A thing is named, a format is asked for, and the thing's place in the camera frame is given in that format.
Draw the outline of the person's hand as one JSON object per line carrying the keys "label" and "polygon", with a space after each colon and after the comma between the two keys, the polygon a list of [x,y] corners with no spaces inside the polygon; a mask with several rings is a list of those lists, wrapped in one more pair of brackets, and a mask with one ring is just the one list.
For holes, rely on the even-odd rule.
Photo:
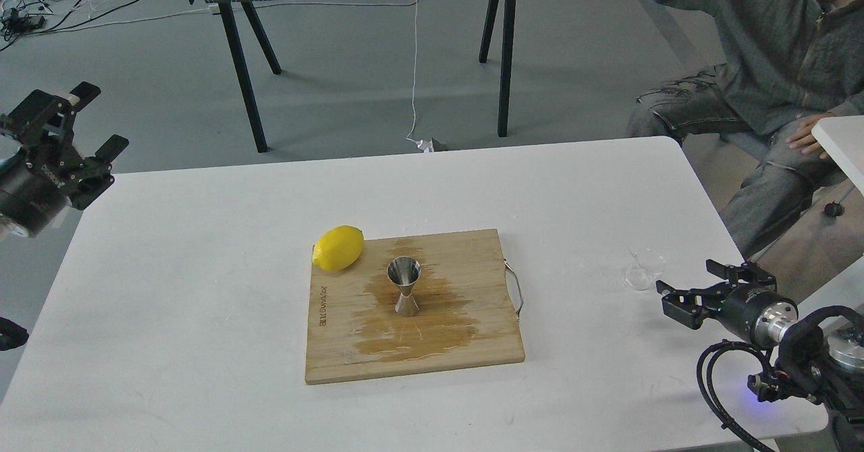
{"label": "person's hand", "polygon": [[805,156],[815,156],[824,161],[830,160],[831,156],[813,135],[813,129],[824,118],[836,116],[837,114],[829,111],[829,113],[820,113],[802,118],[797,124],[795,132],[787,136],[784,142],[788,148],[797,150]]}

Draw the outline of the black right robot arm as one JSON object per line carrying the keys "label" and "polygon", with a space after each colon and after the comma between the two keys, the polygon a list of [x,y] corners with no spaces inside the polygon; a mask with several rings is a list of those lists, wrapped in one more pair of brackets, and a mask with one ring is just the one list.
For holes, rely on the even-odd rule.
{"label": "black right robot arm", "polygon": [[689,329],[714,319],[736,337],[710,345],[697,361],[697,384],[722,428],[755,450],[769,447],[747,432],[722,405],[713,369],[723,354],[744,351],[760,372],[747,387],[759,402],[798,397],[831,412],[830,430],[840,451],[863,446],[862,316],[846,306],[828,306],[799,316],[796,302],[778,294],[776,278],[754,262],[739,266],[708,260],[720,278],[709,288],[676,289],[657,281],[667,317]]}

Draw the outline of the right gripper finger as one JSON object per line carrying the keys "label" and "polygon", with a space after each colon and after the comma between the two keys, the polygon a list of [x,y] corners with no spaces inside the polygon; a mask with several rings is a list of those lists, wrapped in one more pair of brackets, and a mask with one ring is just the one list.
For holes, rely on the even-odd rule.
{"label": "right gripper finger", "polygon": [[744,261],[741,265],[734,266],[707,259],[705,265],[710,274],[725,280],[725,283],[713,284],[705,290],[711,294],[728,294],[732,284],[740,283],[777,290],[776,277],[760,268],[756,262]]}
{"label": "right gripper finger", "polygon": [[726,296],[725,283],[716,283],[703,289],[675,289],[657,280],[656,290],[661,295],[664,316],[693,330],[700,329],[707,318],[718,319]]}

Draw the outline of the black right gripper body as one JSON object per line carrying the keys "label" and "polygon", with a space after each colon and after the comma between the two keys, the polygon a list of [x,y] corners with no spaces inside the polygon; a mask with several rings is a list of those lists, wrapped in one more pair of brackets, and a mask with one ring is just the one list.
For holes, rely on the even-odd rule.
{"label": "black right gripper body", "polygon": [[799,321],[793,300],[774,284],[738,284],[722,301],[715,319],[734,336],[759,350],[779,345],[788,329]]}

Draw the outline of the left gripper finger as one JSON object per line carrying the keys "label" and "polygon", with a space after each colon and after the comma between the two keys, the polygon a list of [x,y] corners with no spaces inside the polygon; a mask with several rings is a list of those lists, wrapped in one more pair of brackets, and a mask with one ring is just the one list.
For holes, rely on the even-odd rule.
{"label": "left gripper finger", "polygon": [[2,114],[2,136],[52,163],[78,163],[82,157],[73,145],[74,121],[100,94],[98,86],[86,81],[68,94],[33,90],[10,113]]}
{"label": "left gripper finger", "polygon": [[113,135],[91,157],[64,166],[64,194],[69,206],[83,211],[115,181],[112,163],[128,147],[129,140]]}

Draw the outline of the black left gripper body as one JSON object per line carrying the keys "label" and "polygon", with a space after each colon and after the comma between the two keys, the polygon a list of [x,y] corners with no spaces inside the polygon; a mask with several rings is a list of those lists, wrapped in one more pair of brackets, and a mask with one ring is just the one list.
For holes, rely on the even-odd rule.
{"label": "black left gripper body", "polygon": [[68,207],[83,211],[88,200],[78,193],[65,194],[57,184],[65,179],[28,160],[28,151],[19,148],[2,160],[2,234],[36,237]]}

